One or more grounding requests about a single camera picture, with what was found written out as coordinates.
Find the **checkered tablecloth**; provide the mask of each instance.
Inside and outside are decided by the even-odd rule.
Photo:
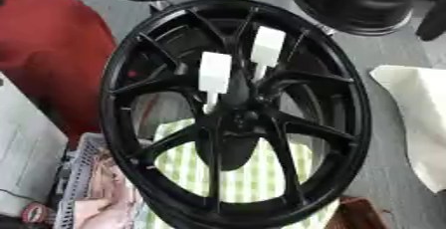
[[[192,119],[161,125],[155,140],[174,133],[189,124]],[[300,180],[307,180],[312,171],[312,151],[300,143],[292,143],[291,151]],[[185,143],[162,154],[156,166],[173,182],[197,195],[207,196],[209,169],[199,158],[195,144]],[[260,139],[250,160],[235,171],[222,172],[221,199],[229,203],[247,203],[268,200],[280,196],[285,189],[285,178],[272,147]],[[338,207],[338,201],[323,208],[312,217],[285,228],[323,229],[327,226]],[[135,206],[134,229],[171,228],[150,211],[144,203]]]

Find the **white plastic block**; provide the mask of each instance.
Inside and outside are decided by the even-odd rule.
[[[264,67],[276,67],[286,36],[285,32],[260,27],[254,41],[251,61]]]
[[[232,57],[204,52],[201,58],[199,89],[211,94],[226,94],[231,77]]]

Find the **gray plastic basket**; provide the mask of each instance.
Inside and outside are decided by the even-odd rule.
[[[101,148],[106,148],[106,141],[101,134],[85,133],[81,137],[67,189],[64,192],[62,201],[59,203],[59,210],[54,225],[55,229],[73,228],[75,200],[83,199],[87,196],[93,170],[93,158],[100,152]]]

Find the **floor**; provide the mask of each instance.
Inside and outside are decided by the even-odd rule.
[[[140,21],[149,17],[147,3],[124,0],[83,0],[108,22],[118,41]],[[261,0],[305,14],[292,0]],[[377,85],[368,72],[383,65],[404,65],[446,69],[446,37],[437,43],[422,44],[414,35],[415,28],[427,10],[421,4],[412,23],[399,32],[363,38],[337,33],[334,39],[350,56],[362,74],[373,112],[373,137],[365,166],[347,194],[365,196],[383,213],[389,228],[446,228],[446,193],[434,195],[417,179],[406,159],[404,126],[398,109],[388,93]]]

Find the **red fabric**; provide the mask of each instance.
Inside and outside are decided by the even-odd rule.
[[[71,141],[98,127],[103,68],[115,43],[79,0],[0,2],[0,71],[61,115]]]

